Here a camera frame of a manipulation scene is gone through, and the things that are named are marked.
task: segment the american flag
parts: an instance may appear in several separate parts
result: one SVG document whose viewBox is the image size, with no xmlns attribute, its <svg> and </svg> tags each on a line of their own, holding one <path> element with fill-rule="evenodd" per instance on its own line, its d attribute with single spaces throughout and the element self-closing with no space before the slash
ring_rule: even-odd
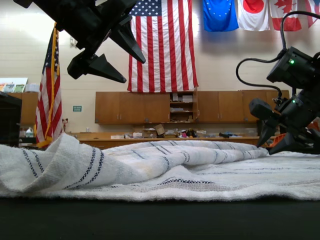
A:
<svg viewBox="0 0 320 240">
<path fill-rule="evenodd" d="M 130 14 L 146 63 L 129 57 L 128 91 L 170 93 L 198 87 L 192 0 L 140 0 Z"/>
<path fill-rule="evenodd" d="M 35 130 L 39 148 L 48 146 L 62 132 L 62 101 L 59 65 L 59 32 L 53 29 L 42 70 Z"/>
</svg>

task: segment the table surface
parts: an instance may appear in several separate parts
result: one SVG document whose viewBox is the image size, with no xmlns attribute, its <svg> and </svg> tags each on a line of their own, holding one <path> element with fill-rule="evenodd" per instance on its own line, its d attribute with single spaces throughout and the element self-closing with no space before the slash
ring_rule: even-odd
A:
<svg viewBox="0 0 320 240">
<path fill-rule="evenodd" d="M 0 198 L 0 213 L 4 240 L 317 240 L 320 202 Z"/>
<path fill-rule="evenodd" d="M 203 141 L 221 141 L 221 140 L 258 140 L 258 136 L 241 136 L 241 137 L 195 137 L 195 138 L 125 138 L 125 139 L 110 139 L 110 138 L 80 138 L 80 142 L 118 142 L 118 141 L 128 141 L 128 142 L 149 142 L 149 141 L 183 141 L 183 140 L 203 140 Z"/>
</svg>

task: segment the blue flag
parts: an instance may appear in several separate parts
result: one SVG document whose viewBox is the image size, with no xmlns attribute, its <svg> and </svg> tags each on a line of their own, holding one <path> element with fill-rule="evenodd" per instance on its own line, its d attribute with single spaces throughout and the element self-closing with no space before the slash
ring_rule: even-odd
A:
<svg viewBox="0 0 320 240">
<path fill-rule="evenodd" d="M 202 1 L 206 31 L 228 32 L 239 28 L 234 0 Z"/>
</svg>

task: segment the wire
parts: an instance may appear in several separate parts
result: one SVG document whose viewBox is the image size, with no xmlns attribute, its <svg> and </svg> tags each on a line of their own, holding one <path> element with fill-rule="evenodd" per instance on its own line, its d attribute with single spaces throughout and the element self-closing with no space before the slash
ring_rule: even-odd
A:
<svg viewBox="0 0 320 240">
<path fill-rule="evenodd" d="M 320 19 L 320 15 L 312 13 L 312 12 L 308 12 L 308 11 L 292 11 L 292 12 L 288 13 L 287 15 L 285 15 L 283 17 L 283 19 L 281 21 L 280 34 L 281 34 L 281 40 L 282 40 L 282 50 L 278 54 L 278 56 L 276 58 L 272 59 L 272 60 L 263 60 L 263 59 L 258 59 L 258 58 L 246 58 L 246 59 L 242 60 L 241 62 L 239 62 L 239 64 L 236 66 L 236 70 L 235 70 L 236 77 L 238 78 L 238 80 L 241 83 L 243 83 L 245 85 L 248 85 L 248 86 L 251 86 L 251 87 L 275 89 L 275 90 L 278 91 L 278 99 L 282 97 L 282 92 L 281 92 L 280 88 L 278 88 L 276 86 L 273 86 L 273 85 L 254 84 L 254 83 L 246 82 L 246 81 L 241 79 L 241 77 L 239 75 L 239 68 L 244 62 L 247 62 L 247 61 L 254 61 L 254 62 L 259 62 L 259 63 L 264 63 L 264 64 L 271 64 L 271 63 L 274 63 L 274 62 L 280 60 L 285 55 L 285 53 L 287 52 L 287 44 L 286 44 L 286 39 L 285 39 L 284 25 L 285 25 L 286 18 L 291 16 L 291 15 L 307 15 L 307 16 L 311 16 L 311 17 Z"/>
<path fill-rule="evenodd" d="M 320 19 L 320 15 L 312 13 L 312 12 L 308 12 L 308 11 L 292 11 L 292 12 L 289 12 L 287 15 L 285 15 L 281 21 L 282 50 L 287 50 L 284 27 L 285 27 L 285 20 L 287 19 L 287 17 L 289 17 L 291 15 L 306 15 L 306 16 L 314 17 L 316 19 Z"/>
<path fill-rule="evenodd" d="M 246 82 L 246 81 L 242 80 L 240 75 L 239 75 L 239 68 L 244 62 L 254 61 L 254 62 L 259 62 L 259 63 L 264 63 L 264 64 L 270 64 L 270 63 L 274 63 L 274 62 L 278 61 L 281 58 L 282 58 L 282 55 L 280 55 L 280 54 L 276 58 L 274 58 L 272 60 L 263 60 L 263 59 L 258 59 L 258 58 L 246 58 L 246 59 L 242 60 L 241 62 L 239 62 L 239 64 L 236 66 L 235 75 L 238 78 L 238 80 L 241 83 L 245 84 L 245 85 L 248 85 L 248 86 L 251 86 L 251 87 L 275 89 L 275 90 L 278 91 L 278 98 L 281 98 L 282 97 L 282 92 L 281 92 L 280 88 L 278 88 L 276 86 L 272 86 L 272 85 L 266 85 L 266 84 L 249 83 L 249 82 Z"/>
</svg>

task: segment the white towel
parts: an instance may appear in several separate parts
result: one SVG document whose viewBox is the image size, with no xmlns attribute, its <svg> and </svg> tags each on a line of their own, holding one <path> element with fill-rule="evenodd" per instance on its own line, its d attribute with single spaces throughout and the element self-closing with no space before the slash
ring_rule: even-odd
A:
<svg viewBox="0 0 320 240">
<path fill-rule="evenodd" d="M 0 145 L 0 196 L 104 200 L 320 199 L 320 157 L 253 145 L 157 141 L 101 151 L 62 135 L 46 151 Z"/>
</svg>

